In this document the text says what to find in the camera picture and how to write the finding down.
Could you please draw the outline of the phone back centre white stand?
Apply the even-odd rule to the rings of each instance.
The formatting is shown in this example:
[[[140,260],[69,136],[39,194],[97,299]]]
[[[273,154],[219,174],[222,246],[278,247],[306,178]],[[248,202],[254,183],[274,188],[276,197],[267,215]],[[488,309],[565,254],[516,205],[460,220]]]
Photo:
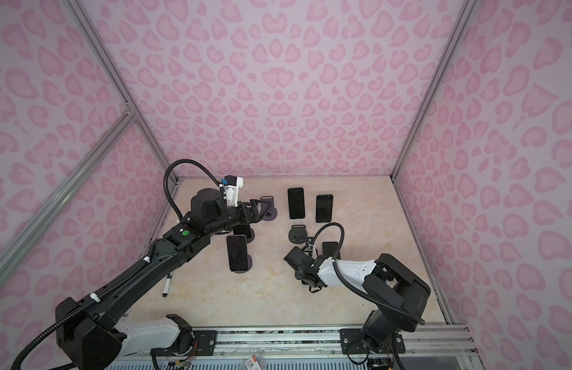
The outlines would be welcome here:
[[[303,187],[294,187],[287,190],[288,211],[291,220],[304,219],[305,212],[305,193]]]

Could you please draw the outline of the phone back right white stand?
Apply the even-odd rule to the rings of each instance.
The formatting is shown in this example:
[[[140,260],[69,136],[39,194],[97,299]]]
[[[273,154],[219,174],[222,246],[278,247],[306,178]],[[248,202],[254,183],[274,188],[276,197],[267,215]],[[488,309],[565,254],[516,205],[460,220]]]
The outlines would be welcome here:
[[[316,197],[315,221],[326,224],[332,221],[334,196],[332,194],[319,194]]]

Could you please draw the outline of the phone green edge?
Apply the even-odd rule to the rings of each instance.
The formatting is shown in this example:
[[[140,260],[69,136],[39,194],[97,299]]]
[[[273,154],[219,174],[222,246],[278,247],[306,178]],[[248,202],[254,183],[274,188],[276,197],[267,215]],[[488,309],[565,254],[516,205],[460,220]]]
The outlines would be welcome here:
[[[239,257],[245,257],[248,254],[246,237],[238,235],[227,236],[227,253],[230,268],[230,260]]]

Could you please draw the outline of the black marker pen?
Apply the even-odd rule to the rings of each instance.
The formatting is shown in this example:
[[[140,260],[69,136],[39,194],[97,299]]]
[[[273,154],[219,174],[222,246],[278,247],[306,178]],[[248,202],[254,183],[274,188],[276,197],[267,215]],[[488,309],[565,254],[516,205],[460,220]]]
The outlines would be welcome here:
[[[166,280],[165,280],[165,284],[164,284],[164,289],[162,292],[162,296],[164,298],[166,298],[168,296],[168,294],[170,293],[170,285],[172,282],[172,277],[173,277],[173,272],[171,272],[170,274],[167,275]]]

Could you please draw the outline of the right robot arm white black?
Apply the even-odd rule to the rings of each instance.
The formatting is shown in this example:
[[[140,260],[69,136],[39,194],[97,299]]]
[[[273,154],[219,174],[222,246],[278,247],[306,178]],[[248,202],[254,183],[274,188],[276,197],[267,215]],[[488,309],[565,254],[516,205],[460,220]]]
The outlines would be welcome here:
[[[423,313],[431,289],[391,254],[381,254],[373,261],[343,261],[332,256],[312,257],[294,247],[284,261],[312,293],[343,286],[376,306],[360,330],[361,344],[373,353],[396,348],[400,331],[414,332],[425,323]]]

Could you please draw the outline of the phone white stand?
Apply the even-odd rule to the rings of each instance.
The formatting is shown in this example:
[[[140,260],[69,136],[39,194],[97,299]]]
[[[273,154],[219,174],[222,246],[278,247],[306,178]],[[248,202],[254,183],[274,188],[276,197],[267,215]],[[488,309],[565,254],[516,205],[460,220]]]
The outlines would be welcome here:
[[[304,219],[305,212],[305,193],[303,187],[294,187],[287,190],[288,211],[291,220]]]
[[[334,196],[332,194],[319,194],[316,197],[315,221],[326,224],[332,221]]]

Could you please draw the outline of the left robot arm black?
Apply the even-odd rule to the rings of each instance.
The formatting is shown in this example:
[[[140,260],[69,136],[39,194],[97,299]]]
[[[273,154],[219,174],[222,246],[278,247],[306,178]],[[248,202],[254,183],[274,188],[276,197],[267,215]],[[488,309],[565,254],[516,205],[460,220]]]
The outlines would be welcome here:
[[[145,334],[118,328],[117,323],[158,282],[193,260],[213,236],[260,222],[270,206],[260,199],[229,205],[217,189],[198,191],[190,212],[155,240],[145,257],[80,301],[67,298],[58,305],[58,321],[73,318],[57,329],[57,345],[79,369],[104,369],[121,356],[153,348],[168,348],[180,356],[189,353],[192,328],[178,314],[144,325]]]

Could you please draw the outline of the empty purple phone stand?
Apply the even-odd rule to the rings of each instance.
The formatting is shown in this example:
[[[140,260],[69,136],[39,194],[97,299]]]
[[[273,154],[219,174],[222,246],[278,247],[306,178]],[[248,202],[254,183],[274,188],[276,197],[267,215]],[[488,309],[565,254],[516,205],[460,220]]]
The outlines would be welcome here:
[[[273,196],[262,196],[260,198],[262,203],[262,210],[264,214],[261,218],[263,221],[273,221],[278,217],[278,210],[275,206],[275,199]]]

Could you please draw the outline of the grey stand of blue phone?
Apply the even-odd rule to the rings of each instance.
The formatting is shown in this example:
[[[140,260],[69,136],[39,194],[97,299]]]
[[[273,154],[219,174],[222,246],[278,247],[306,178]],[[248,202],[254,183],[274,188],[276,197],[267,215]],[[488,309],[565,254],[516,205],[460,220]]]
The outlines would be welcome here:
[[[304,245],[308,240],[309,234],[306,226],[303,224],[292,225],[288,232],[288,240],[294,245]]]

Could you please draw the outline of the grey stand front left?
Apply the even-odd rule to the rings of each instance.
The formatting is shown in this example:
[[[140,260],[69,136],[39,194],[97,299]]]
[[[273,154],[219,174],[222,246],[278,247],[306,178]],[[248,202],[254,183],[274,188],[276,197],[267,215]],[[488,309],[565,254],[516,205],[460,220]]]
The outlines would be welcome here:
[[[230,270],[236,274],[244,274],[250,271],[253,267],[253,260],[250,254],[245,257],[235,258],[230,260]]]

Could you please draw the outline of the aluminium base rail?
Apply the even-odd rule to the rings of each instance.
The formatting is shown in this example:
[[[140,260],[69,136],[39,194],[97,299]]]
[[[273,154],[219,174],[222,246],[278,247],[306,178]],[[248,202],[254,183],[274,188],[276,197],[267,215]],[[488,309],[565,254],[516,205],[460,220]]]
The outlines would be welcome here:
[[[358,325],[197,328],[195,356],[158,350],[118,359],[112,369],[482,369],[464,325],[426,324],[395,339],[396,350],[369,353]]]

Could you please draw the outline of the blue edged phone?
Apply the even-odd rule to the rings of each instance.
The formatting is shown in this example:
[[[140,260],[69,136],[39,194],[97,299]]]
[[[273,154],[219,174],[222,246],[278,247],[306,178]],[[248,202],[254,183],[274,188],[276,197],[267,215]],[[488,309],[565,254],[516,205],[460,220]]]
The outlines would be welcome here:
[[[336,260],[340,259],[339,243],[337,241],[324,241],[321,245],[321,256],[332,257]]]

